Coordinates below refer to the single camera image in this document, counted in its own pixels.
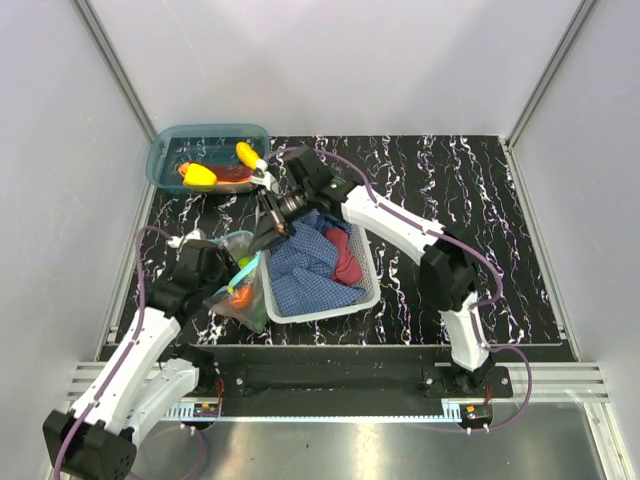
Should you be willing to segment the red cloth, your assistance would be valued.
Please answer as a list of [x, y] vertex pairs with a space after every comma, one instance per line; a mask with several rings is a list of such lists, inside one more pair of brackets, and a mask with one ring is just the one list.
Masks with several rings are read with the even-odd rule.
[[349, 234], [334, 227], [328, 229], [324, 236], [337, 250], [337, 260], [331, 279], [346, 286], [358, 283], [363, 274], [358, 260], [349, 247]]

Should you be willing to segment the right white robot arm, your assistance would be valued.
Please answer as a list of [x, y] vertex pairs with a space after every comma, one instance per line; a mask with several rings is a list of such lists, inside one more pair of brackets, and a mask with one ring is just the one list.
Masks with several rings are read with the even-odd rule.
[[482, 300], [478, 266], [496, 269], [462, 240], [458, 228], [421, 218], [373, 190], [355, 165], [345, 174], [322, 161], [324, 152], [308, 146], [283, 150], [289, 188], [280, 193], [268, 162], [249, 161], [257, 185], [261, 214], [251, 248], [271, 248], [294, 233], [293, 223], [315, 209], [377, 235], [405, 253], [419, 268], [419, 285], [440, 312], [451, 347], [451, 381], [466, 396], [476, 396], [490, 383], [495, 368], [493, 349], [483, 333], [479, 309], [497, 302], [503, 292]]

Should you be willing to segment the fake orange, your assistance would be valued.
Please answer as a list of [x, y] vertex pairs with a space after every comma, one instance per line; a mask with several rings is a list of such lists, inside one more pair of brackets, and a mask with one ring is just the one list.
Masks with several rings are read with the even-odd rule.
[[252, 296], [252, 287], [250, 285], [246, 285], [243, 288], [234, 290], [229, 295], [228, 303], [234, 309], [244, 309], [250, 304]]

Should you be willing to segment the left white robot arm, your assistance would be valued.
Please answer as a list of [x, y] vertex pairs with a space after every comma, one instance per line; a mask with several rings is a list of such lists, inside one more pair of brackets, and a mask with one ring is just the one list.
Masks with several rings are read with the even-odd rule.
[[54, 410], [43, 423], [54, 478], [126, 478], [138, 448], [172, 406], [220, 387], [213, 354], [189, 344], [177, 347], [154, 379], [148, 375], [205, 300], [238, 271], [223, 242], [191, 238], [177, 262], [141, 288], [130, 329], [101, 372], [67, 411]]

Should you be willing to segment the blue transparent plastic tub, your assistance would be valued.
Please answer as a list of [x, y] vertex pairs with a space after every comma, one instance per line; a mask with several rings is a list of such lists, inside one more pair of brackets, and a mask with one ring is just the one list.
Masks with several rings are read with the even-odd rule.
[[153, 140], [146, 161], [146, 178], [160, 190], [174, 195], [237, 194], [254, 190], [249, 182], [188, 187], [178, 172], [185, 162], [207, 166], [243, 164], [236, 144], [246, 142], [264, 158], [271, 148], [267, 131], [255, 124], [195, 124], [165, 129]]

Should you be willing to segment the fake yellow lemon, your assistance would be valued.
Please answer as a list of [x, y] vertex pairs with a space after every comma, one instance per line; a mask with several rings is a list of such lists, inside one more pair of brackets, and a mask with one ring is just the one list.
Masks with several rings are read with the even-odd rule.
[[217, 183], [216, 174], [209, 168], [186, 162], [179, 167], [183, 184], [188, 187], [211, 187]]

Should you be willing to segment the white plastic basket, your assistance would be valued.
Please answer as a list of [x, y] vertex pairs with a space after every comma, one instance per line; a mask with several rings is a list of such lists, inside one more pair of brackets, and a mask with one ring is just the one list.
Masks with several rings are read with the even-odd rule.
[[294, 235], [261, 256], [268, 318], [294, 324], [350, 315], [381, 297], [362, 227], [312, 210], [293, 222]]

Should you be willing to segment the clear zip top bag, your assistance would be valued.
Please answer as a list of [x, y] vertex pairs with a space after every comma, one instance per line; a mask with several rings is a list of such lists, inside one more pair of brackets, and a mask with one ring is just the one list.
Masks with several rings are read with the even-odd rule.
[[231, 256], [237, 272], [226, 285], [204, 301], [213, 313], [238, 320], [252, 332], [264, 330], [268, 316], [260, 274], [261, 253], [250, 254], [253, 240], [250, 231], [239, 230], [213, 240]]

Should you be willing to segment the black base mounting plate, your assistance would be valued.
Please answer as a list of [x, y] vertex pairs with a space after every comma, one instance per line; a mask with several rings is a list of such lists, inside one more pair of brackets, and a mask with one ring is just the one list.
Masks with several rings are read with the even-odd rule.
[[225, 420], [346, 421], [440, 415], [443, 400], [510, 400], [508, 370], [479, 386], [447, 348], [421, 346], [209, 347], [224, 384]]

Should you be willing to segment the fake yellow banana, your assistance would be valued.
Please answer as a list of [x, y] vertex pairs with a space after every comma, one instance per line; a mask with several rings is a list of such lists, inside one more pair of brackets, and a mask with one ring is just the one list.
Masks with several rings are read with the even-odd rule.
[[262, 157], [246, 142], [238, 142], [236, 144], [236, 155], [252, 171], [266, 169], [266, 163]]

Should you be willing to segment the blue checkered shirt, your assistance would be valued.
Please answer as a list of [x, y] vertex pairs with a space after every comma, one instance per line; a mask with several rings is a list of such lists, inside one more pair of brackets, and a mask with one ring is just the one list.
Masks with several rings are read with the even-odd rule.
[[350, 224], [312, 210], [293, 222], [294, 234], [270, 250], [267, 271], [276, 304], [292, 317], [352, 305], [365, 293], [357, 285], [331, 279], [337, 250], [324, 236], [337, 227], [349, 234]]

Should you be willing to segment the fake green cucumber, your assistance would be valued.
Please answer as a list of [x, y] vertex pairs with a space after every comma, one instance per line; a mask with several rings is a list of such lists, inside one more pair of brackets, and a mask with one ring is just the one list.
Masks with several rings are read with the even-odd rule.
[[268, 322], [268, 315], [263, 303], [258, 304], [252, 309], [251, 323], [255, 332], [261, 332], [264, 330]]

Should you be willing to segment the fake carrot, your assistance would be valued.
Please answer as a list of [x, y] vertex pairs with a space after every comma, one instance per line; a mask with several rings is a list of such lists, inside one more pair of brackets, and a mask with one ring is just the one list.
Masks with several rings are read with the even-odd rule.
[[221, 166], [221, 165], [217, 165], [217, 166], [203, 165], [203, 166], [209, 168], [216, 174], [217, 176], [216, 185], [247, 182], [253, 172], [251, 169], [247, 168], [243, 164], [232, 165], [232, 166]]

